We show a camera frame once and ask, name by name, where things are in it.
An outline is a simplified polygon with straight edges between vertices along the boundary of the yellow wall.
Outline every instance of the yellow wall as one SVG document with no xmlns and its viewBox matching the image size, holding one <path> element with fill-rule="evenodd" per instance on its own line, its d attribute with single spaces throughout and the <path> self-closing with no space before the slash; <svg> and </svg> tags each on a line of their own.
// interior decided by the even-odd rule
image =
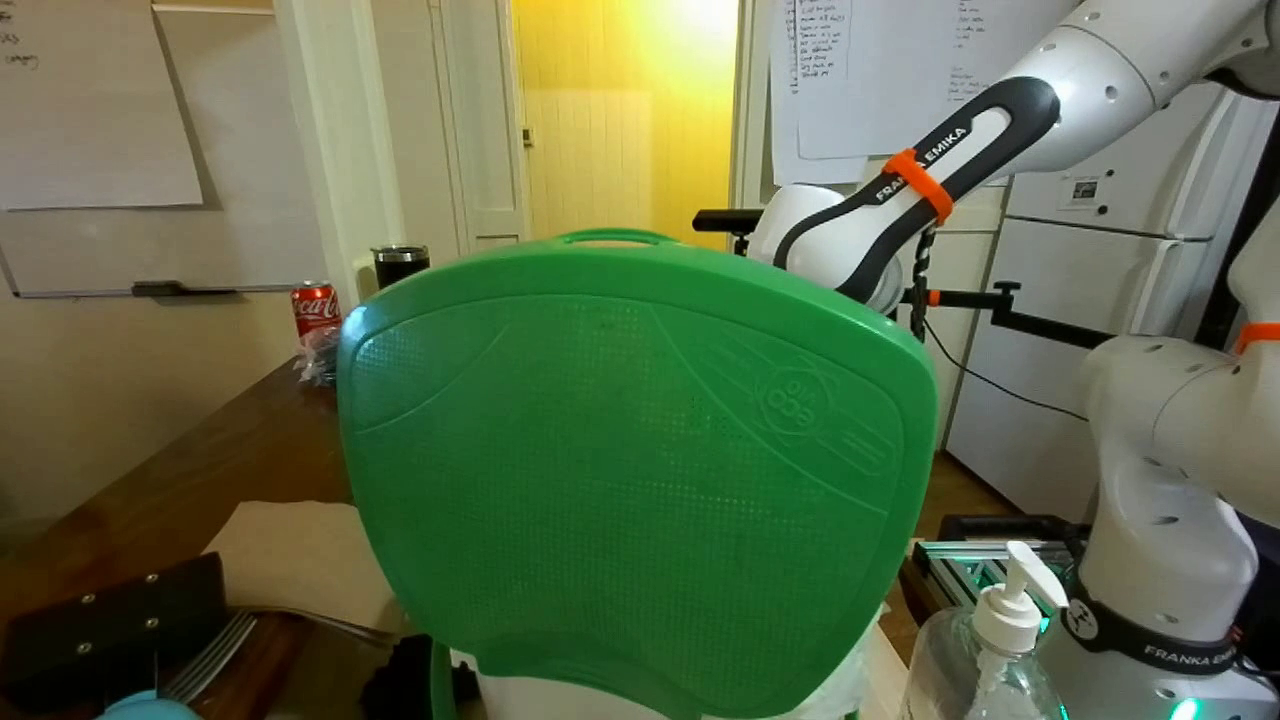
<svg viewBox="0 0 1280 720">
<path fill-rule="evenodd" d="M 736 0 L 511 0 L 531 230 L 727 206 Z"/>
</svg>

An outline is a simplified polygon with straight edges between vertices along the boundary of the orange band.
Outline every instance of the orange band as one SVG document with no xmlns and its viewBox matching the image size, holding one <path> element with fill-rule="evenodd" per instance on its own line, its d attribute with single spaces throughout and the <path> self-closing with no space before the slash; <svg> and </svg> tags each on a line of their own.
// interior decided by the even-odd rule
<svg viewBox="0 0 1280 720">
<path fill-rule="evenodd" d="M 955 206 L 951 191 L 927 176 L 927 168 L 917 158 L 917 148 L 889 156 L 886 170 L 901 176 L 917 195 L 924 195 L 933 217 L 941 217 L 941 220 L 951 217 L 951 206 Z"/>
<path fill-rule="evenodd" d="M 1247 345 L 1280 345 L 1280 323 L 1246 323 L 1239 350 L 1247 350 Z"/>
</svg>

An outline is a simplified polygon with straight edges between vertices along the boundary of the wooden table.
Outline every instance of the wooden table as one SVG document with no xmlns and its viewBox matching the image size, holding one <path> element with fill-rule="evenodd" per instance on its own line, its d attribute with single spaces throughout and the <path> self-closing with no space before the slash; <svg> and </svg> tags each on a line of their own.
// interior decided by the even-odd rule
<svg viewBox="0 0 1280 720">
<path fill-rule="evenodd" d="M 301 388 L 289 365 L 12 548 L 0 559 L 0 626 L 20 612 L 199 555 L 240 500 L 348 500 L 334 391 Z M 301 618 L 263 617 L 199 700 L 199 714 L 263 714 L 308 631 Z"/>
</svg>

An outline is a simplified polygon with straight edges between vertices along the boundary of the red can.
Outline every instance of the red can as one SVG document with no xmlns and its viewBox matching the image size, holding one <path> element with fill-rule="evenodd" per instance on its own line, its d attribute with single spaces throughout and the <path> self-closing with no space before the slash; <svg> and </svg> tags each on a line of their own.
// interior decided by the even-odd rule
<svg viewBox="0 0 1280 720">
<path fill-rule="evenodd" d="M 293 323 L 296 323 L 296 335 L 308 341 L 311 330 L 330 330 L 341 323 L 338 314 L 338 292 L 334 285 L 301 285 L 293 288 Z"/>
</svg>

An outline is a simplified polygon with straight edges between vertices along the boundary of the bottle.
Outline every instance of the bottle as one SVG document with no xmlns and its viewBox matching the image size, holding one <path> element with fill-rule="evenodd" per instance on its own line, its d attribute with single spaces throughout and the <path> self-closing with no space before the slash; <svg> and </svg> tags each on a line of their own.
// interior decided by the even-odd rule
<svg viewBox="0 0 1280 720">
<path fill-rule="evenodd" d="M 1068 606 L 1065 584 L 1012 541 L 1007 575 L 970 606 L 938 612 L 917 639 L 903 720 L 1060 720 L 1058 690 L 1038 658 L 1039 606 Z"/>
</svg>

